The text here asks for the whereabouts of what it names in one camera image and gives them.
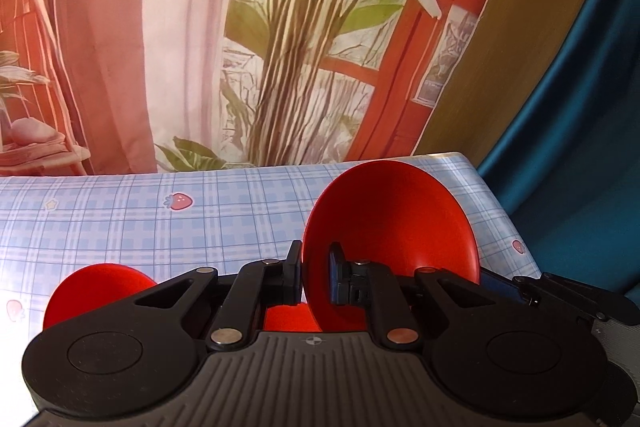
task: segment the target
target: blue and white checkered tablecloth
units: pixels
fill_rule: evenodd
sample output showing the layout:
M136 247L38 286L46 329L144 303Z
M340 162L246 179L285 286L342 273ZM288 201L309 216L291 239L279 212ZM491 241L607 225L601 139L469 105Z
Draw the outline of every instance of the blue and white checkered tablecloth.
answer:
M540 275L509 217L464 156L402 161L432 174L455 196L483 266L506 277ZM290 242L302 238L318 196L354 164L1 179L0 302L7 312L0 314L0 374L20 378L19 363L14 367L12 360L19 361L42 329L49 296L73 271L121 263L161 282L198 266L236 273L249 261L284 258ZM18 387L16 396L0 397L0 410L22 402L33 407L21 378Z

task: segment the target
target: wicker chair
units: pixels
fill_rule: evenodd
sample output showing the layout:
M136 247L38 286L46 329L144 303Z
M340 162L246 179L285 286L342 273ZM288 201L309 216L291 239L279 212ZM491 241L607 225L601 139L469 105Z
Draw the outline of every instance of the wicker chair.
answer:
M75 175L86 174L82 161L90 153L78 145L72 131L60 86L60 80L64 80L68 88L66 71L44 0L0 0L0 52L17 54L14 65L33 71L40 79L37 83L9 85L0 72L4 82L0 89L0 126L4 126L0 175L42 175L61 168ZM72 96L70 89L67 96ZM57 134L44 143L20 146L12 142L6 127L29 117L53 127Z

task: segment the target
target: teal curtain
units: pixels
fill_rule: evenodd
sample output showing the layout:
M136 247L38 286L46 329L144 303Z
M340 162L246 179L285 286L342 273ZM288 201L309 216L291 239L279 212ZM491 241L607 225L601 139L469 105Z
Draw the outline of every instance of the teal curtain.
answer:
M479 171L543 271L640 295L640 0L585 0Z

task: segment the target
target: crosshair logo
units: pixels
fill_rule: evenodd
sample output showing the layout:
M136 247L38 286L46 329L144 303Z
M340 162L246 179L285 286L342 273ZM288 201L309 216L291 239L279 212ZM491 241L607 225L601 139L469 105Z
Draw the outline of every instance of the crosshair logo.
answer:
M305 342L309 344L309 346L317 346L318 344L322 344L324 340L322 340L320 337L313 336L307 337L305 339Z

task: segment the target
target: silver bolt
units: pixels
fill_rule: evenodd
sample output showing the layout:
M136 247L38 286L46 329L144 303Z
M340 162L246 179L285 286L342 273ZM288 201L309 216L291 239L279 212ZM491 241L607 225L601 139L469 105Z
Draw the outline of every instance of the silver bolt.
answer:
M235 344L242 340L242 333L234 328L221 328L211 333L211 340L221 346Z
M386 334L386 337L394 344L411 344L418 340L418 332L409 328L396 328Z

